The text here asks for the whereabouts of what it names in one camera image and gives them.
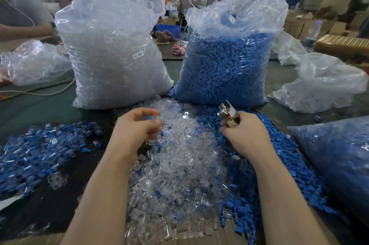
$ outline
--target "worker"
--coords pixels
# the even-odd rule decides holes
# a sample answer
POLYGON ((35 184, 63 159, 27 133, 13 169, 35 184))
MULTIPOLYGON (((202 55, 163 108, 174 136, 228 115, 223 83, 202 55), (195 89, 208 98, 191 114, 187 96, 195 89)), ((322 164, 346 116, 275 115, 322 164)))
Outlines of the worker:
POLYGON ((178 4, 177 4, 179 7, 180 7, 180 10, 179 12, 184 16, 183 14, 183 10, 184 9, 189 9, 191 7, 193 7, 193 5, 191 4, 191 1, 190 0, 178 0, 178 4))
POLYGON ((39 0, 0 0, 0 41, 55 34, 53 16, 39 0))
MULTIPOLYGON (((279 159, 268 131, 255 114, 220 131, 255 168, 267 245, 328 245, 294 179, 279 159)), ((134 109, 121 116, 104 156, 87 184, 61 245, 124 244, 128 177, 144 140, 162 130, 159 110, 134 109)))

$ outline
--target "metal tool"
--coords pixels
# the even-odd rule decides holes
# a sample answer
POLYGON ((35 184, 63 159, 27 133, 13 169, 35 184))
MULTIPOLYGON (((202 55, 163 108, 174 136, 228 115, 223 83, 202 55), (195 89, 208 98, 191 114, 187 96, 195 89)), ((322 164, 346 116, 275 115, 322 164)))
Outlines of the metal tool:
POLYGON ((241 119, 237 114, 236 109, 226 100, 224 103, 219 105, 220 111, 218 117, 226 121, 229 127, 238 126, 241 119))

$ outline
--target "pile of clear plastic parts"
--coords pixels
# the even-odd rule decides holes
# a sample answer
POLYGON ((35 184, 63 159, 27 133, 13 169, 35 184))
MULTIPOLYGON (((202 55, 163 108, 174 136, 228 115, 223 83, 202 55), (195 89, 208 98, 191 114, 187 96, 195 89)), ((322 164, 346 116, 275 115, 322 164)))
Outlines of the pile of clear plastic parts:
POLYGON ((196 121, 190 104, 174 99, 158 97, 135 107, 159 109, 163 130, 130 173, 126 244, 212 235, 229 183, 225 151, 211 126, 196 121))

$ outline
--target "hand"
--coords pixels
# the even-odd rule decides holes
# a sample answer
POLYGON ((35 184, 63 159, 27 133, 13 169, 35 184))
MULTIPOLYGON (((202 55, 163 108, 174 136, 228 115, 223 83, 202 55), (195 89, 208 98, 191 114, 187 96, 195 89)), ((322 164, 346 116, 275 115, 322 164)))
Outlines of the hand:
POLYGON ((228 138, 236 151, 251 162, 262 156, 268 157, 271 152, 275 154, 269 133, 262 121, 255 114, 243 111, 238 114, 241 119, 238 126, 230 128, 227 122, 223 121, 220 128, 220 132, 228 138))
POLYGON ((154 139, 163 129, 160 119, 145 120, 146 116, 159 116, 160 111, 137 108, 118 118, 105 154, 124 162, 129 168, 137 161, 137 150, 145 140, 154 139))

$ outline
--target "label sticker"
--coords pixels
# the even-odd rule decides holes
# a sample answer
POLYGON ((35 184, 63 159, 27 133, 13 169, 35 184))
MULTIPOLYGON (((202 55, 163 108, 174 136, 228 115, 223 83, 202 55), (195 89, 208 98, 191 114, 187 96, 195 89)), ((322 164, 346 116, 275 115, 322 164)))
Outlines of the label sticker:
POLYGON ((132 57, 133 59, 137 59, 141 56, 144 56, 144 51, 139 51, 138 53, 135 53, 132 57))

